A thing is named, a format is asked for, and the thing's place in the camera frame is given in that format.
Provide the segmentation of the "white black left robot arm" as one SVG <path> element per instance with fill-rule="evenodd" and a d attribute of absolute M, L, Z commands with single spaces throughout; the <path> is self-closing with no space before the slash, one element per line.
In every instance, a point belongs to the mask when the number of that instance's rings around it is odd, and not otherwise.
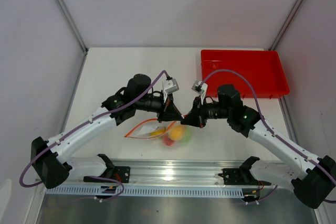
<path fill-rule="evenodd" d="M 79 125 L 48 140 L 34 139 L 30 161 L 40 182 L 48 189 L 61 185 L 68 178 L 108 182 L 114 176 L 114 165 L 106 155 L 74 158 L 73 154 L 99 134 L 132 118 L 136 111 L 156 113 L 158 122 L 182 120 L 173 102 L 173 93 L 179 88 L 177 81 L 167 76 L 160 91 L 153 90 L 153 83 L 150 77 L 136 74 L 126 87 L 103 101 Z"/>

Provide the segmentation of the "orange yellow peach with leaf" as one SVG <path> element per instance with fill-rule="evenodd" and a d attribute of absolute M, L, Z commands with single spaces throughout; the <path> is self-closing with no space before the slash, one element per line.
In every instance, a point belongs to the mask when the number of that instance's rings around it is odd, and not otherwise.
<path fill-rule="evenodd" d="M 180 141 L 185 136 L 185 132 L 185 126 L 178 125 L 170 130 L 169 138 L 173 141 Z"/>

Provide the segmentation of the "pink yellow peach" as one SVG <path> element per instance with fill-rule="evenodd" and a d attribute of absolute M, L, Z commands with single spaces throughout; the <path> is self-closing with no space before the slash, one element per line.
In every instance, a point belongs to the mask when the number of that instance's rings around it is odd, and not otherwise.
<path fill-rule="evenodd" d="M 172 146 L 174 144 L 174 141 L 171 140 L 168 135 L 163 136 L 162 142 L 165 146 Z"/>

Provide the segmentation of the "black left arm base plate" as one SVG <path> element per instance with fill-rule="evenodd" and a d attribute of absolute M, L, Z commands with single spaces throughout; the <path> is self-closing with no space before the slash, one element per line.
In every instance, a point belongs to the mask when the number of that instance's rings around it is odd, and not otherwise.
<path fill-rule="evenodd" d="M 98 178 L 93 178 L 92 176 L 85 176 L 83 181 L 86 183 L 103 183 L 109 182 L 105 179 L 114 179 L 121 183 L 128 183 L 131 175 L 131 167 L 129 166 L 115 166 L 114 169 L 107 168 L 106 171 L 103 172 L 102 175 L 98 176 Z"/>

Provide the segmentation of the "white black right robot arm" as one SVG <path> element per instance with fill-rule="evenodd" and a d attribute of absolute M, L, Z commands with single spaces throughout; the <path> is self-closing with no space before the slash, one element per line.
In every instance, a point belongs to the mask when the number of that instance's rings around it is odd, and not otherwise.
<path fill-rule="evenodd" d="M 311 209 L 317 209 L 327 200 L 335 189 L 334 159 L 328 155 L 321 158 L 284 138 L 259 110 L 243 104 L 232 84 L 218 87 L 218 101 L 212 103 L 206 102 L 207 84 L 196 81 L 192 90 L 198 96 L 182 124 L 203 128 L 209 119 L 226 119 L 232 130 L 265 147 L 285 164 L 280 167 L 250 157 L 240 166 L 239 176 L 244 183 L 262 180 L 286 188 Z"/>

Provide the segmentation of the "clear zip bag orange zipper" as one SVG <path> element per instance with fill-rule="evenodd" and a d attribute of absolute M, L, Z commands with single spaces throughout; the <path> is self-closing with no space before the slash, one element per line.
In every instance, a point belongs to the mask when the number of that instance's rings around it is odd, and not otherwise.
<path fill-rule="evenodd" d="M 175 147 L 187 144 L 192 138 L 192 131 L 180 121 L 160 123 L 157 119 L 147 119 L 136 125 L 124 138 L 161 141 L 164 146 Z"/>

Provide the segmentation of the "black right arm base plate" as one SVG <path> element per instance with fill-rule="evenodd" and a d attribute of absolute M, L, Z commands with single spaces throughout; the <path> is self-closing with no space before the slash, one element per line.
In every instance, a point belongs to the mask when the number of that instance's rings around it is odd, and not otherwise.
<path fill-rule="evenodd" d="M 242 170 L 240 168 L 223 168 L 218 176 L 223 179 L 225 185 L 262 185 L 261 182 L 258 182 L 253 178 L 250 171 Z"/>

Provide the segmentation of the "green apple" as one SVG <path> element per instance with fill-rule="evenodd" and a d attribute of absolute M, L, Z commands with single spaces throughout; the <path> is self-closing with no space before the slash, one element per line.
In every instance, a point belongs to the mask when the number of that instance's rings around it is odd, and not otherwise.
<path fill-rule="evenodd" d="M 191 138 L 192 138 L 192 130 L 189 127 L 186 127 L 184 131 L 184 135 L 181 138 L 180 142 L 182 144 L 186 144 L 191 140 Z"/>

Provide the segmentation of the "green yellow mango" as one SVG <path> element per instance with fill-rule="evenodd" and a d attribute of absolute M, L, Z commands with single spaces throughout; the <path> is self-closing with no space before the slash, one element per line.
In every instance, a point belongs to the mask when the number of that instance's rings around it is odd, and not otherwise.
<path fill-rule="evenodd" d="M 166 128 L 160 127 L 158 129 L 155 129 L 153 132 L 150 132 L 149 136 L 158 136 L 158 135 L 164 134 L 165 131 L 166 131 Z"/>

